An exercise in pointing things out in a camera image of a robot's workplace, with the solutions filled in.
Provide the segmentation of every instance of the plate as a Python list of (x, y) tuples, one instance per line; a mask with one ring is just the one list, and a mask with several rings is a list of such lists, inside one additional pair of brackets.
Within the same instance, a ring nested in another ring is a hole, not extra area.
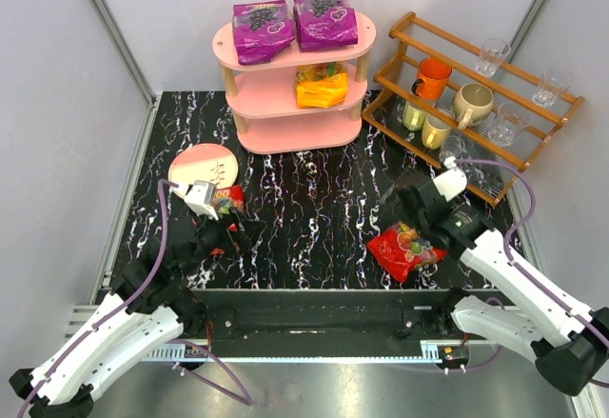
[[(235, 155), (221, 145), (200, 144), (185, 149), (169, 166), (169, 181), (188, 183), (204, 180), (215, 184), (218, 189), (234, 185), (239, 173)], [(174, 189), (184, 199), (184, 195)]]

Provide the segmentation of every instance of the purple snack bag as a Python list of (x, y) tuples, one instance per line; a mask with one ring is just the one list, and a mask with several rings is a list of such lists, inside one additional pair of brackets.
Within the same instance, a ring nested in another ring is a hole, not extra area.
[(358, 24), (349, 0), (294, 0), (296, 34), (302, 51), (358, 43)]
[(267, 63), (294, 40), (294, 23), (285, 1), (232, 8), (232, 34), (239, 64)]

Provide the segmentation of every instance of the small red package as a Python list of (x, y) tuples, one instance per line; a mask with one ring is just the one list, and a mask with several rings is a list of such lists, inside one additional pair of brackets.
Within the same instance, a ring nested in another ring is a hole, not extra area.
[[(240, 213), (246, 213), (246, 197), (244, 195), (244, 189), (241, 185), (235, 185), (233, 187), (216, 189), (216, 193), (211, 203), (218, 213), (221, 215), (228, 215), (231, 208), (237, 209)], [(235, 231), (237, 227), (231, 225), (228, 230)], [(224, 253), (223, 249), (215, 249), (211, 252), (212, 255)]]
[(398, 223), (368, 242), (368, 248), (383, 268), (400, 283), (408, 273), (426, 264), (441, 261), (448, 254), (431, 244), (404, 223)]

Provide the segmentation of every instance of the pink three-tier shelf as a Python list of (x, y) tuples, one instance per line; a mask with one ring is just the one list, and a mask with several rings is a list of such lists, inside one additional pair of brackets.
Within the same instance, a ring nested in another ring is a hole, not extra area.
[[(226, 100), (232, 109), (241, 144), (253, 153), (270, 154), (338, 147), (354, 140), (362, 128), (362, 100), (376, 29), (357, 12), (356, 45), (337, 50), (301, 52), (298, 43), (277, 54), (270, 63), (242, 66), (237, 62), (232, 26), (223, 26), (213, 38), (220, 61)], [(329, 109), (299, 109), (296, 105), (297, 66), (357, 58), (349, 64), (349, 91), (344, 102)], [(234, 71), (241, 72), (235, 76)]]

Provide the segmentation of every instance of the wooden cup rack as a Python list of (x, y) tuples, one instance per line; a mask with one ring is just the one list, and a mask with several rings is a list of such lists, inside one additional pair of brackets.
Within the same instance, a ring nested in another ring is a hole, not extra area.
[[(566, 103), (566, 112), (564, 113), (564, 115), (556, 114), (549, 109), (545, 109), (543, 107), (538, 106), (530, 99), (530, 97), (525, 97), (527, 95), (530, 96), (535, 90), (535, 87), (540, 81), (538, 77), (509, 63), (503, 63), (501, 65), (500, 70), (503, 70), (504, 75), (515, 76), (518, 77), (520, 81), (527, 82), (526, 85), (527, 87), (530, 87), (530, 92), (526, 92), (524, 95), (522, 95), (522, 92), (517, 92), (505, 86), (505, 84), (503, 84), (501, 81), (501, 77), (496, 77), (497, 80), (486, 78), (477, 73), (475, 70), (472, 70), (467, 67), (463, 62), (457, 61), (440, 51), (434, 50), (432, 47), (426, 45), (421, 40), (413, 37), (412, 34), (414, 32), (412, 32), (412, 30), (415, 28), (420, 28), (424, 31), (430, 32), (440, 37), (442, 39), (442, 43), (444, 44), (442, 45), (442, 47), (444, 47), (446, 43), (449, 43), (452, 44), (451, 49), (454, 47), (455, 50), (461, 52), (465, 50), (466, 52), (473, 53), (476, 56), (478, 56), (478, 54), (480, 53), (480, 48), (462, 40), (461, 38), (445, 30), (442, 30), (430, 23), (427, 23), (426, 21), (417, 17), (414, 12), (409, 12), (395, 25), (393, 25), (389, 32), (389, 36), (391, 38), (398, 39), (400, 43), (398, 45), (396, 53), (389, 60), (389, 62), (375, 74), (374, 80), (381, 84), (383, 89), (379, 96), (375, 99), (375, 101), (372, 102), (363, 111), (362, 118), (371, 125), (378, 128), (381, 132), (391, 137), (403, 147), (412, 150), (418, 156), (420, 156), (429, 164), (438, 169), (441, 167), (441, 163), (436, 158), (437, 152), (434, 153), (434, 150), (426, 149), (422, 145), (421, 141), (419, 141), (419, 143), (415, 143), (416, 141), (406, 140), (406, 135), (413, 135), (406, 127), (393, 125), (393, 127), (390, 128), (386, 124), (375, 118), (375, 112), (381, 109), (390, 98), (395, 98), (395, 96), (397, 95), (405, 99), (406, 101), (412, 103), (413, 105), (417, 106), (418, 108), (426, 110), (429, 114), (440, 118), (453, 128), (457, 128), (458, 122), (455, 121), (452, 116), (450, 116), (449, 111), (441, 111), (439, 108), (425, 103), (421, 98), (412, 94), (409, 89), (400, 86), (399, 79), (403, 72), (403, 65), (406, 64), (415, 68), (419, 65), (419, 61), (416, 61), (415, 59), (406, 54), (409, 47), (416, 49), (419, 52), (424, 53), (425, 55), (439, 59), (446, 65), (453, 68), (453, 75), (451, 75), (451, 77), (455, 78), (455, 71), (460, 72), (461, 74), (470, 78), (474, 82), (484, 85), (495, 93), (498, 93), (501, 96), (505, 97), (506, 99), (509, 99), (510, 101), (513, 101), (525, 107), (526, 109), (531, 110), (534, 115), (537, 115), (538, 117), (546, 120), (552, 125), (551, 129), (547, 132), (534, 126), (529, 126), (526, 128), (525, 131), (531, 134), (537, 140), (539, 140), (539, 143), (535, 146), (533, 151), (524, 159), (520, 158), (517, 154), (515, 154), (515, 152), (502, 148), (491, 142), (480, 128), (466, 128), (461, 131), (461, 133), (468, 139), (479, 144), (480, 146), (488, 150), (490, 153), (492, 153), (495, 159), (500, 158), (508, 163), (511, 163), (516, 166), (520, 171), (525, 171), (531, 166), (531, 164), (539, 156), (543, 147), (545, 147), (545, 145), (547, 145), (547, 143), (554, 136), (554, 134), (569, 121), (569, 119), (573, 116), (573, 114), (583, 101), (582, 97), (576, 97), (570, 94), (569, 92), (565, 92), (560, 97), (560, 100), (557, 102), (563, 101), (564, 103)], [(453, 91), (457, 91), (461, 86), (454, 83), (454, 81), (449, 80), (447, 87)], [(507, 191), (512, 187), (515, 181), (516, 176), (512, 176), (509, 181), (502, 183), (503, 188), (498, 189), (498, 192), (496, 193), (490, 193), (490, 191), (484, 190), (484, 188), (478, 188), (477, 186), (472, 184), (468, 185), (468, 189), (470, 189), (472, 192), (474, 192), (486, 202), (491, 204), (491, 206), (495, 207), (499, 203), (499, 201), (505, 196)]]

